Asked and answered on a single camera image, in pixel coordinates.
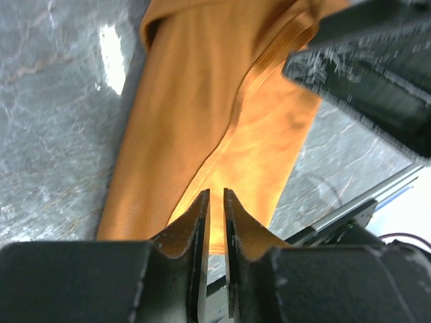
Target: black cable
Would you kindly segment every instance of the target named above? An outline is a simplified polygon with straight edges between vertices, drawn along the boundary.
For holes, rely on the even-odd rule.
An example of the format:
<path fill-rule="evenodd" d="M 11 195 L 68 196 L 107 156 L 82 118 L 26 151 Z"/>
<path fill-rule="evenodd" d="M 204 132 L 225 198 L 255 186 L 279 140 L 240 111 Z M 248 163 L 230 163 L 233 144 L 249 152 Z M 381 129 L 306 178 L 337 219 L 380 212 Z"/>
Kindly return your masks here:
<path fill-rule="evenodd" d="M 426 241 L 424 238 L 421 238 L 415 234 L 407 234 L 404 232 L 397 232 L 397 233 L 393 233 L 393 234 L 384 234 L 378 238 L 379 239 L 386 239 L 386 238 L 399 238 L 399 237 L 414 239 L 416 241 L 423 243 L 425 246 L 427 246 L 429 249 L 431 249 L 431 243 L 430 242 Z"/>

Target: gray marble countertop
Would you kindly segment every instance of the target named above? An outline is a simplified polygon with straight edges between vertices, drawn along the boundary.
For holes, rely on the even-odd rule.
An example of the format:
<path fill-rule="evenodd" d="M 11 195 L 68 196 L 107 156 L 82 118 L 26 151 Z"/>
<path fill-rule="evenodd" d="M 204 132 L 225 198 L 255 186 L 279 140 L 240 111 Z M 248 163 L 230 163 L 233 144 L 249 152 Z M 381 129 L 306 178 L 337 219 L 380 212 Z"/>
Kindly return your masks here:
<path fill-rule="evenodd" d="M 0 245 L 94 237 L 145 63 L 147 4 L 0 4 Z M 286 238 L 408 164 L 323 104 L 270 229 Z M 223 274 L 212 256 L 209 282 Z"/>

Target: orange towel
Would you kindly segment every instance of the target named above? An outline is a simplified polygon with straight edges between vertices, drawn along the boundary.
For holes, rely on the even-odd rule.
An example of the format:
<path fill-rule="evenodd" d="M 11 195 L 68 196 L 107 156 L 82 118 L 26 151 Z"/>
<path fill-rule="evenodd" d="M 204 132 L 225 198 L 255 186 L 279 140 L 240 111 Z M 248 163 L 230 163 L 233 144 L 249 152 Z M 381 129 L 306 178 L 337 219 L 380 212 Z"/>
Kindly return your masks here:
<path fill-rule="evenodd" d="M 149 55 L 98 239 L 149 239 L 211 189 L 210 252 L 224 252 L 223 188 L 268 226 L 320 99 L 281 76 L 343 0 L 153 0 Z"/>

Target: orange cloth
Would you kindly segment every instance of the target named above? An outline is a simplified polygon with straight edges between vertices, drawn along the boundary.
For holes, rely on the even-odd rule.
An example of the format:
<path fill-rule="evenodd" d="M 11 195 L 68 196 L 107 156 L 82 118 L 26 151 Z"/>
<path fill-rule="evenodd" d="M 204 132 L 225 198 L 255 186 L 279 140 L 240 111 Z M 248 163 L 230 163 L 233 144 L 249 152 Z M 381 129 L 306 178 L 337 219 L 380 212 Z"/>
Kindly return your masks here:
<path fill-rule="evenodd" d="M 320 103 L 281 68 L 320 17 L 342 7 L 153 0 L 141 28 L 149 55 L 98 239 L 149 239 L 206 188 L 211 253 L 224 252 L 224 187 L 268 226 Z"/>

